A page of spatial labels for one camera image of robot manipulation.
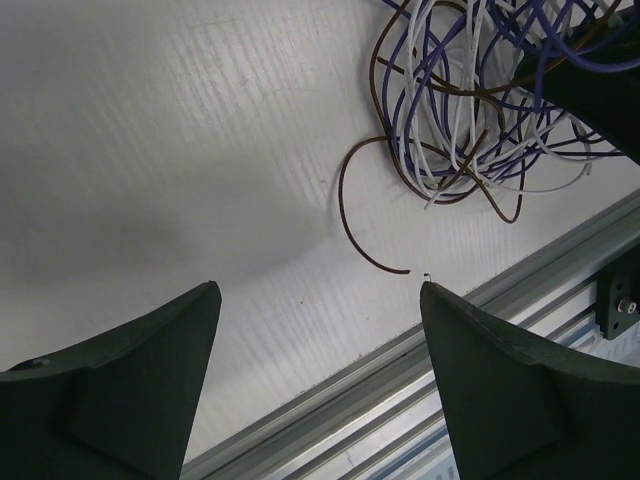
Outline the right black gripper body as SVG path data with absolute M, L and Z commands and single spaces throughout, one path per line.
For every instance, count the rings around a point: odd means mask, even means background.
M 624 156 L 639 161 L 639 3 L 622 10 L 611 2 L 602 15 L 563 33 L 573 9 L 566 1 L 550 19 L 541 1 L 531 18 L 544 31 L 539 48 L 525 50 L 514 79 L 543 101 L 583 122 Z

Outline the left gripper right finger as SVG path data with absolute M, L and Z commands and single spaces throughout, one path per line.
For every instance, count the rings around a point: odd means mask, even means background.
M 639 370 L 423 284 L 426 343 L 463 479 L 636 479 Z

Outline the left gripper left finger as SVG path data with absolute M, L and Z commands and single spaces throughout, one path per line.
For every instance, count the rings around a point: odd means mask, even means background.
M 205 282 L 2 372 L 2 478 L 179 478 L 221 304 Z

